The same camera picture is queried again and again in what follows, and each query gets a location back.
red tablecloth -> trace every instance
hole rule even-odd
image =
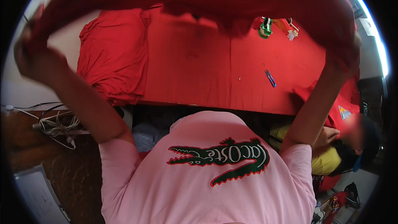
[[[161,14],[159,8],[150,13],[147,85],[141,103],[294,115],[300,104],[292,88],[312,84],[325,63],[324,49],[302,28],[293,41],[275,25],[267,40],[255,30],[231,39],[206,19]]]

printed logo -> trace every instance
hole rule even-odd
[[[338,106],[339,107],[339,111],[340,111],[340,115],[341,115],[341,118],[344,120],[347,116],[349,116],[349,115],[351,115],[351,112],[350,111],[348,111],[347,109],[345,109],[344,107],[342,107],[342,106]]]
[[[340,204],[337,201],[337,197],[333,197],[333,210],[331,211],[331,213],[333,214],[333,213],[337,212],[339,210],[339,208],[340,208]]]
[[[190,166],[206,166],[215,164],[224,166],[226,164],[237,164],[245,160],[251,162],[241,167],[228,170],[215,177],[210,186],[221,185],[232,179],[237,180],[251,174],[260,174],[269,163],[268,151],[261,145],[260,140],[251,138],[250,141],[237,143],[231,137],[220,142],[219,146],[209,148],[198,148],[190,146],[172,146],[169,150],[186,155],[179,158],[171,158],[168,164],[189,164]]]

blue handled scissors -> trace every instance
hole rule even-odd
[[[267,75],[269,81],[271,82],[272,86],[273,86],[273,87],[276,87],[276,83],[275,83],[275,81],[273,80],[271,73],[270,73],[268,70],[265,70],[265,73],[266,73],[266,75]]]

pink t-shirt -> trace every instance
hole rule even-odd
[[[279,156],[229,112],[174,123],[141,161],[123,140],[99,146],[107,223],[311,222],[316,200],[311,147]]]

person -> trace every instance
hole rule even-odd
[[[326,145],[312,152],[313,175],[333,177],[349,170],[357,172],[376,157],[381,142],[379,128],[365,114],[349,114],[343,120],[341,130],[322,128],[317,142]],[[289,128],[290,124],[286,124],[271,129],[269,142],[273,148],[280,148]]]
[[[99,145],[107,223],[310,223],[311,153],[340,88],[358,62],[331,52],[310,97],[274,151],[236,115],[204,111],[173,125],[141,160],[122,118],[56,49],[28,56],[38,9],[14,46],[20,73],[52,88]],[[353,47],[352,60],[358,59]]]

